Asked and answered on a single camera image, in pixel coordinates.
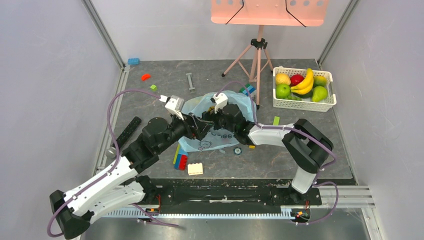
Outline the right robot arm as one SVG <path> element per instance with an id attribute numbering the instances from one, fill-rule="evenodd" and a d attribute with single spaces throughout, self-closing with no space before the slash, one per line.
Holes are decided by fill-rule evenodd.
<path id="1" fill-rule="evenodd" d="M 289 199 L 302 204 L 309 198 L 320 170 L 329 156 L 335 157 L 333 143 L 308 120 L 300 118 L 293 124 L 266 125 L 247 120 L 236 104 L 202 113 L 202 119 L 213 123 L 216 130 L 233 133 L 240 144 L 285 147 L 297 164 L 291 181 Z"/>

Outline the yellow fake banana bunch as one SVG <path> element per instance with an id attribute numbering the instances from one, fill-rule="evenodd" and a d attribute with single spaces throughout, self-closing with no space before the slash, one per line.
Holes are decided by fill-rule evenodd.
<path id="1" fill-rule="evenodd" d="M 304 80 L 301 83 L 299 83 L 298 85 L 292 86 L 290 88 L 290 91 L 292 93 L 304 95 L 304 94 L 307 94 L 309 91 L 312 90 L 313 84 L 314 84 L 314 73 L 313 73 L 313 70 L 311 68 L 308 68 L 306 70 L 306 75 L 305 75 Z"/>

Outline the light blue plastic bag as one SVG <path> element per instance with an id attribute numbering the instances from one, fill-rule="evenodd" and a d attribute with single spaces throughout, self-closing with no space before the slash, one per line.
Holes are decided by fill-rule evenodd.
<path id="1" fill-rule="evenodd" d="M 251 122 L 254 120 L 252 102 L 247 95 L 236 93 L 231 90 L 224 90 L 222 93 L 228 97 L 228 102 L 230 104 L 236 104 L 239 107 L 246 120 Z M 213 106 L 210 100 L 213 95 L 214 94 L 210 92 L 187 100 L 182 107 L 182 113 L 193 113 L 195 116 L 200 117 L 203 112 Z M 178 143 L 184 151 L 191 153 L 232 147 L 238 145 L 239 141 L 235 138 L 234 134 L 228 130 L 214 130 L 211 128 L 202 140 L 182 137 L 178 140 Z"/>

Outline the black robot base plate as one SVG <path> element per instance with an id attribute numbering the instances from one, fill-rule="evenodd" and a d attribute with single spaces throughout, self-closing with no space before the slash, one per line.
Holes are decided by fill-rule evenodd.
<path id="1" fill-rule="evenodd" d="M 154 213 L 189 215 L 280 214 L 282 208 L 327 207 L 324 191 L 316 187 L 301 195 L 288 179 L 164 179 L 153 178 L 138 205 Z"/>

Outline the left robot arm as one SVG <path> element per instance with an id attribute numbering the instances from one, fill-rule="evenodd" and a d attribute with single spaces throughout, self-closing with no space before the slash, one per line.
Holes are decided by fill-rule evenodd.
<path id="1" fill-rule="evenodd" d="M 162 117 L 148 121 L 139 137 L 101 172 L 72 190 L 56 190 L 49 200 L 53 212 L 47 226 L 50 237 L 72 240 L 83 234 L 104 215 L 121 207 L 153 203 L 157 187 L 142 172 L 159 160 L 159 155 L 182 137 L 201 140 L 211 127 L 192 114 Z"/>

